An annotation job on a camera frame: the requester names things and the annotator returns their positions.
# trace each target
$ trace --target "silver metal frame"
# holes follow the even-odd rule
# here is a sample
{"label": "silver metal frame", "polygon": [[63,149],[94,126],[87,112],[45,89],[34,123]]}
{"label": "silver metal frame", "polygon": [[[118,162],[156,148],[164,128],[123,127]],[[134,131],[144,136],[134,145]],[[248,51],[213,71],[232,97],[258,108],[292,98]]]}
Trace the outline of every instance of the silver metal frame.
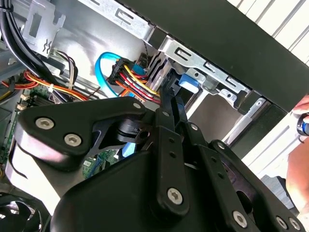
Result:
{"label": "silver metal frame", "polygon": [[147,42],[154,26],[114,0],[78,0],[132,35]]}
{"label": "silver metal frame", "polygon": [[241,90],[250,92],[243,84],[169,36],[165,38],[159,51],[185,67],[201,70],[235,93],[239,93]]}
{"label": "silver metal frame", "polygon": [[[51,52],[55,36],[63,27],[66,19],[65,15],[62,14],[57,23],[54,24],[55,10],[55,5],[46,0],[33,0],[23,30],[23,37],[30,49],[47,58]],[[36,37],[30,35],[35,15],[41,17]]]}

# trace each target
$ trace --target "yellow wire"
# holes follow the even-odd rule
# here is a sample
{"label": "yellow wire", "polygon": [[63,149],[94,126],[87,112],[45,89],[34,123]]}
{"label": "yellow wire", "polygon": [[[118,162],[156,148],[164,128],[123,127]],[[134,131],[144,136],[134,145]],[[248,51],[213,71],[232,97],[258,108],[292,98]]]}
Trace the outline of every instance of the yellow wire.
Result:
{"label": "yellow wire", "polygon": [[6,96],[8,96],[11,92],[10,91],[7,91],[5,94],[3,94],[1,97],[0,97],[0,101],[2,99],[4,99]]}
{"label": "yellow wire", "polygon": [[[39,83],[39,84],[42,85],[42,86],[50,87],[50,84],[46,84],[46,83],[40,81],[39,79],[33,78],[33,77],[32,77],[31,75],[29,75],[29,74],[28,74],[27,76],[28,76],[32,81],[37,82],[37,83]],[[84,99],[82,99],[81,97],[79,97],[78,95],[72,93],[72,92],[69,91],[69,90],[68,90],[68,91],[63,90],[63,89],[61,89],[61,88],[57,88],[57,86],[53,86],[53,89],[58,90],[58,91],[61,91],[61,92],[64,92],[64,93],[67,93],[67,94],[70,94],[70,95],[76,97],[77,99],[79,99],[79,100],[81,100],[81,101],[84,101]]]}
{"label": "yellow wire", "polygon": [[125,69],[127,70],[127,72],[130,74],[130,76],[133,78],[133,80],[138,83],[141,87],[143,87],[144,89],[148,90],[149,92],[151,92],[152,94],[155,94],[157,96],[159,96],[159,94],[155,91],[153,91],[152,89],[148,88],[146,85],[144,85],[142,82],[140,82],[139,79],[136,78],[136,76],[131,72],[131,70],[128,68],[127,65],[125,65]]}

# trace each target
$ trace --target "silver screw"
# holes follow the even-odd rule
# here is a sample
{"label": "silver screw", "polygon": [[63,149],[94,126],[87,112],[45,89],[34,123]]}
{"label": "silver screw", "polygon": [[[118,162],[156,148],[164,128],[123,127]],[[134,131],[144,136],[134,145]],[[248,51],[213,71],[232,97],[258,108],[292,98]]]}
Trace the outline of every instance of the silver screw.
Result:
{"label": "silver screw", "polygon": [[162,113],[163,113],[166,117],[169,117],[168,112],[163,111]]}
{"label": "silver screw", "polygon": [[194,129],[194,130],[198,130],[198,127],[197,127],[197,125],[195,125],[195,124],[191,124],[191,127],[192,127],[192,129]]}
{"label": "silver screw", "polygon": [[40,117],[35,121],[35,125],[37,125],[38,128],[49,130],[55,126],[54,122],[46,117]]}
{"label": "silver screw", "polygon": [[180,205],[183,202],[182,194],[175,188],[168,190],[168,197],[174,204]]}
{"label": "silver screw", "polygon": [[288,226],[286,225],[286,223],[283,221],[283,219],[281,217],[276,217],[277,222],[279,223],[279,225],[282,226],[282,228],[284,228],[285,230],[288,229]]}
{"label": "silver screw", "polygon": [[240,212],[233,211],[233,218],[242,228],[246,228],[248,226],[246,218]]}
{"label": "silver screw", "polygon": [[139,104],[134,103],[133,105],[134,105],[134,107],[136,107],[136,108],[138,108],[138,109],[141,109],[141,106],[140,106]]}
{"label": "silver screw", "polygon": [[225,149],[225,146],[222,143],[218,143],[218,147],[220,147],[221,149]]}
{"label": "silver screw", "polygon": [[289,218],[289,220],[290,220],[290,223],[292,224],[292,226],[299,231],[300,230],[299,224],[291,217]]}
{"label": "silver screw", "polygon": [[64,137],[64,141],[67,145],[70,146],[79,146],[82,143],[81,137],[79,137],[77,134],[67,134]]}

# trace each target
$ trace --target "finger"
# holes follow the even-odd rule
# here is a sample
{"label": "finger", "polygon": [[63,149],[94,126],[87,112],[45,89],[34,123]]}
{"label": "finger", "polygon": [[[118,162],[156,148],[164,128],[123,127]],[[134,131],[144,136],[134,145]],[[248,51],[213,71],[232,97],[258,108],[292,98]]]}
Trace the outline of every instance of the finger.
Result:
{"label": "finger", "polygon": [[307,103],[309,103],[309,95],[304,96],[304,98],[300,100],[300,102],[296,105],[296,107]]}
{"label": "finger", "polygon": [[292,112],[294,114],[298,114],[298,115],[301,115],[301,114],[304,114],[304,113],[308,113],[309,112],[309,103],[295,107],[292,110]]}
{"label": "finger", "polygon": [[305,123],[309,123],[309,116],[307,116],[307,117],[304,118],[304,122],[305,122]]}

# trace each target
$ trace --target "black metal bar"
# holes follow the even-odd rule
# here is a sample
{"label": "black metal bar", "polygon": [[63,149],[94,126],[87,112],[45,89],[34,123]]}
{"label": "black metal bar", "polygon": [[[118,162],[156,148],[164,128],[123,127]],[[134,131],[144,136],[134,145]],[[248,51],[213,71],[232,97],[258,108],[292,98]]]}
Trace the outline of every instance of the black metal bar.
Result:
{"label": "black metal bar", "polygon": [[121,2],[287,112],[308,93],[309,68],[226,0]]}

